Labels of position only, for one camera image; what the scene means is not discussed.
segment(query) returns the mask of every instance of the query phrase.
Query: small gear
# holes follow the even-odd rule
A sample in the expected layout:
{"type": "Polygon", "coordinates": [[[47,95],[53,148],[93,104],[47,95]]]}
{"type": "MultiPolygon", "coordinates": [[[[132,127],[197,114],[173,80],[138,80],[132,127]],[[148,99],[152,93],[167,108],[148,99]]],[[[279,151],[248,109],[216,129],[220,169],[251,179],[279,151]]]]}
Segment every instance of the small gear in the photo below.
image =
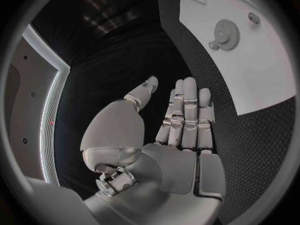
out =
{"type": "Polygon", "coordinates": [[[240,42],[239,28],[233,21],[222,19],[215,25],[214,39],[220,49],[232,50],[240,42]]]}

